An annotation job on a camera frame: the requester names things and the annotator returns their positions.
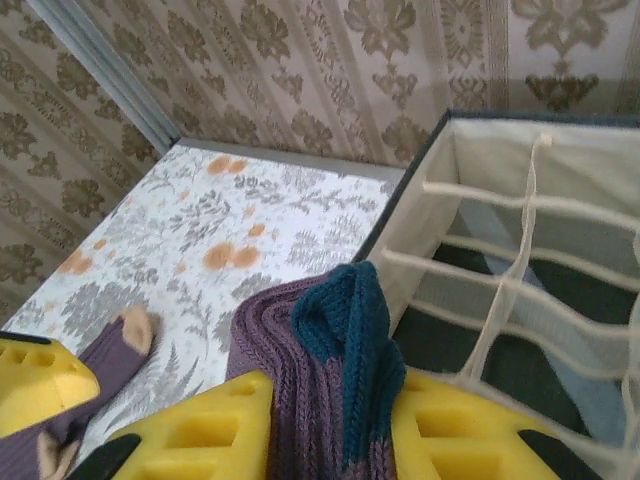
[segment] beige patterned wall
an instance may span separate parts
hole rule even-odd
[[[634,0],[81,0],[183,134],[406,165],[447,106],[633,113]]]
[[[157,156],[25,1],[0,0],[0,325]]]

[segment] floral patterned box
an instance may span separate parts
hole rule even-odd
[[[350,261],[393,185],[177,145],[5,329],[79,352],[119,310],[161,318],[143,370],[92,421],[111,433],[224,379],[238,304]]]

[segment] black edge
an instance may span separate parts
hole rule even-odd
[[[33,335],[23,335],[22,333],[0,332],[0,340],[11,340],[14,342],[36,343],[38,345],[51,345],[51,340]]]
[[[518,435],[560,480],[603,480],[557,438],[536,430],[521,430]]]
[[[111,480],[142,439],[129,433],[96,448],[66,480]]]
[[[353,263],[357,263],[365,260],[369,255],[369,253],[371,253],[371,249],[373,248],[373,245],[378,241],[378,237],[380,236],[382,229],[385,227],[385,225],[389,221],[391,214],[393,213],[393,211],[396,208],[396,205],[400,201],[400,197],[402,197],[402,195],[404,194],[404,191],[407,188],[407,185],[409,185],[409,182],[411,181],[413,174],[416,173],[416,170],[420,166],[422,159],[427,154],[427,152],[431,148],[431,145],[433,145],[433,142],[435,142],[436,138],[438,138],[438,135],[440,135],[440,132],[449,121],[449,118],[451,118],[451,111],[447,110],[438,121],[436,128],[434,128],[433,132],[431,132],[431,135],[427,139],[427,142],[422,146],[422,148],[418,151],[415,157],[413,157],[411,164],[409,164],[409,167],[404,172],[404,175],[402,176],[400,183],[398,183],[398,186],[396,187],[394,192],[391,194],[391,198],[389,198],[389,201],[387,202],[384,209],[382,210],[382,213],[380,214],[380,217],[376,221],[376,224],[373,226],[371,233],[365,239],[364,243],[360,246],[358,253],[356,253],[355,257],[353,257],[353,260],[352,260]]]
[[[513,112],[501,112],[501,111],[462,111],[462,110],[446,110],[438,124],[431,132],[431,135],[427,139],[423,147],[414,156],[411,164],[405,171],[402,179],[398,183],[398,186],[394,190],[393,194],[389,198],[389,201],[385,205],[380,217],[376,221],[375,225],[371,229],[371,233],[367,236],[364,243],[360,246],[360,249],[353,257],[352,262],[357,263],[365,260],[371,253],[373,245],[378,241],[378,237],[383,228],[389,221],[396,205],[400,201],[400,197],[404,194],[407,185],[411,181],[414,173],[420,166],[422,159],[427,154],[438,135],[451,119],[468,119],[468,120],[515,120],[515,121],[535,121],[535,122],[549,122],[559,124],[573,124],[573,125],[585,125],[585,126],[599,126],[609,128],[640,128],[640,116],[606,116],[606,115],[568,115],[568,114],[552,114],[552,113],[513,113]]]

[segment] ribbed knit fabric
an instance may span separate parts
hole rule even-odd
[[[369,262],[245,301],[231,327],[227,378],[274,381],[270,479],[395,478],[391,407],[405,366]]]
[[[0,480],[39,480],[38,436],[46,432],[60,448],[82,440],[100,408],[111,400],[147,359],[123,340],[121,317],[102,330],[78,357],[96,376],[100,394],[56,417],[0,438]]]

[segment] storage box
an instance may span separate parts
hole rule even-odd
[[[411,366],[640,478],[636,119],[448,112],[356,261]]]

